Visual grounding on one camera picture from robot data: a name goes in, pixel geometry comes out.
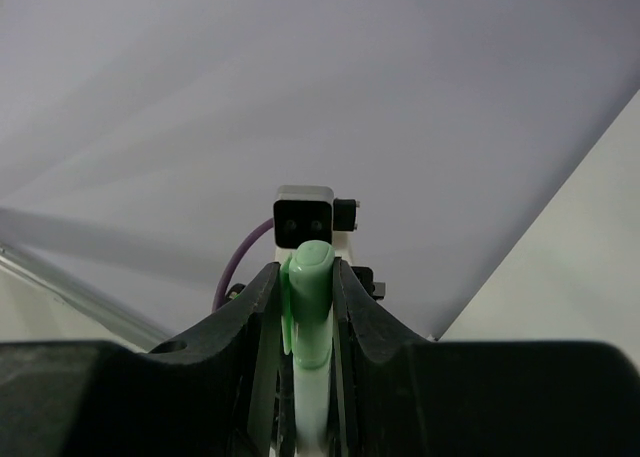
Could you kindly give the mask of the green pencil shaped case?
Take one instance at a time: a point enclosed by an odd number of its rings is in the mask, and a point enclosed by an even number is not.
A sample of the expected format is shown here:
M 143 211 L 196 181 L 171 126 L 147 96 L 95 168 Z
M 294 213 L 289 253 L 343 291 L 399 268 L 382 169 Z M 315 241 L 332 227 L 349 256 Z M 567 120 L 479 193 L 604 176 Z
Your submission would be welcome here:
M 298 456 L 326 456 L 330 405 L 330 362 L 316 369 L 297 363 L 293 369 L 296 448 Z

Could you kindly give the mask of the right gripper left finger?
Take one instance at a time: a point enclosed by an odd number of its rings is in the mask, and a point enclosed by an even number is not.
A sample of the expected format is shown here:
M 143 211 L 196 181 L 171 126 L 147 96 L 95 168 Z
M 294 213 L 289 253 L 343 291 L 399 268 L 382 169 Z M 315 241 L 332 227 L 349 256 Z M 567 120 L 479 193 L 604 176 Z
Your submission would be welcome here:
M 280 266 L 148 358 L 163 368 L 161 400 L 183 455 L 266 456 L 280 359 Z

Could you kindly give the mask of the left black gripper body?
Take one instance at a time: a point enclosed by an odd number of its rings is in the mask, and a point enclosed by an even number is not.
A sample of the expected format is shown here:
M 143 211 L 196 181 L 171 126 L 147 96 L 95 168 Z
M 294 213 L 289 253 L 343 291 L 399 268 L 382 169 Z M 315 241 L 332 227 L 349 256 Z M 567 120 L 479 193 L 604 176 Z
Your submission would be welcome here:
M 385 298 L 386 284 L 374 280 L 374 272 L 370 267 L 352 266 L 352 271 L 360 281 L 362 287 L 375 300 L 380 301 Z M 246 287 L 245 284 L 236 283 L 227 290 L 227 301 L 234 300 Z

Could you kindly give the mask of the green eraser cap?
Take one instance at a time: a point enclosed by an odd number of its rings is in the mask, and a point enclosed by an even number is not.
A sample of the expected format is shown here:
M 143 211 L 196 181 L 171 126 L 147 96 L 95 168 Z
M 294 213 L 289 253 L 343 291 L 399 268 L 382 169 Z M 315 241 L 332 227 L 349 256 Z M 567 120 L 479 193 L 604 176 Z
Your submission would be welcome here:
M 281 329 L 284 353 L 307 370 L 323 366 L 332 352 L 331 244 L 301 244 L 281 265 Z

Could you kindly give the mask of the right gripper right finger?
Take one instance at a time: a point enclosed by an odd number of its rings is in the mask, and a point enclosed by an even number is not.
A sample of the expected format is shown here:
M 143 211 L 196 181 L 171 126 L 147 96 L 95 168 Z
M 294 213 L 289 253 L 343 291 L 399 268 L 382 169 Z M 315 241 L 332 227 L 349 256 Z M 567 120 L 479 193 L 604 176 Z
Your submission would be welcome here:
M 379 305 L 342 259 L 332 292 L 341 454 L 436 456 L 436 345 Z

